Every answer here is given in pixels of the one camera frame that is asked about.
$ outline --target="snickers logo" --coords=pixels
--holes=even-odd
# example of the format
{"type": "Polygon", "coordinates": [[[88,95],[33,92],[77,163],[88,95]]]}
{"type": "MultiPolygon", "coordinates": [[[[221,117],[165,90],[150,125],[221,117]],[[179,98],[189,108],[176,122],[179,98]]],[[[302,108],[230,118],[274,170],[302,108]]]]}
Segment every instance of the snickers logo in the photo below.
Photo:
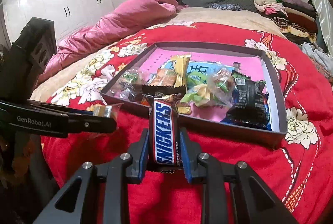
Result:
{"type": "Polygon", "coordinates": [[[175,164],[174,122],[172,108],[159,100],[154,101],[154,161],[158,164],[175,164]]]}

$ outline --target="triangular cutout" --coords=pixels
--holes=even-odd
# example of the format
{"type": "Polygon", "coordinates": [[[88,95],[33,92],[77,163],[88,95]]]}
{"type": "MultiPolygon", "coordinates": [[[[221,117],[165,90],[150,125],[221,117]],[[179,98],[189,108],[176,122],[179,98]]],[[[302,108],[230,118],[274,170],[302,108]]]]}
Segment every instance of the triangular cutout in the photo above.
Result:
{"type": "Polygon", "coordinates": [[[259,212],[273,208],[275,206],[275,203],[269,194],[253,177],[249,178],[249,186],[252,190],[254,202],[259,212]]]}
{"type": "Polygon", "coordinates": [[[68,213],[74,212],[81,182],[81,178],[75,179],[75,181],[68,187],[64,195],[57,201],[55,206],[56,209],[66,211],[68,213]]]}

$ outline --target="pink paper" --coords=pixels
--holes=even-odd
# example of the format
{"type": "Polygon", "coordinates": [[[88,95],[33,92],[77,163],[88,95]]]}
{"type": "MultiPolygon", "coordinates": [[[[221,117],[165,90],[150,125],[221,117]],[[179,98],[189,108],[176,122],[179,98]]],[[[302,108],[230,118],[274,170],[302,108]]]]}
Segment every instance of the pink paper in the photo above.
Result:
{"type": "MultiPolygon", "coordinates": [[[[186,54],[188,52],[164,50],[157,48],[149,58],[141,65],[141,71],[149,71],[150,73],[156,73],[157,69],[161,67],[165,62],[167,62],[173,55],[186,54]]],[[[211,61],[220,62],[224,65],[232,66],[234,62],[240,63],[240,71],[250,76],[252,80],[264,80],[264,73],[261,66],[261,58],[258,57],[237,57],[237,56],[227,56],[209,53],[198,53],[190,52],[191,61],[211,61]]],[[[194,103],[191,104],[192,113],[190,116],[207,119],[211,121],[220,122],[226,115],[227,108],[220,106],[213,107],[196,107],[194,103]]]]}

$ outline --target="black plastic wrapper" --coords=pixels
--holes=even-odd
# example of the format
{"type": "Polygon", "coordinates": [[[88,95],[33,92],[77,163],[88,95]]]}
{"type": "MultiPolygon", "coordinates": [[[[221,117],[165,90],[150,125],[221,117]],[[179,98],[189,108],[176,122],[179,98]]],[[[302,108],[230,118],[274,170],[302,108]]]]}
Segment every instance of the black plastic wrapper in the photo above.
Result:
{"type": "Polygon", "coordinates": [[[272,131],[267,104],[268,94],[262,93],[266,81],[253,81],[236,71],[232,71],[231,76],[237,89],[232,92],[233,106],[221,122],[272,131]]]}
{"type": "Polygon", "coordinates": [[[147,170],[167,172],[182,169],[180,129],[176,102],[184,95],[181,87],[144,86],[149,108],[149,161],[147,170]]]}

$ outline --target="stack of folded clothes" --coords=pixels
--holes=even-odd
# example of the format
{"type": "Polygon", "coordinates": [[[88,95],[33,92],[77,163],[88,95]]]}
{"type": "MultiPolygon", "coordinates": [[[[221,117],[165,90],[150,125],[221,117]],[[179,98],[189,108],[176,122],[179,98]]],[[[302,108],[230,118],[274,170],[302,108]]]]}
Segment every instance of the stack of folded clothes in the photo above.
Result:
{"type": "Polygon", "coordinates": [[[279,26],[289,41],[297,45],[316,41],[317,14],[310,3],[302,0],[254,0],[254,5],[263,16],[279,26]]]}

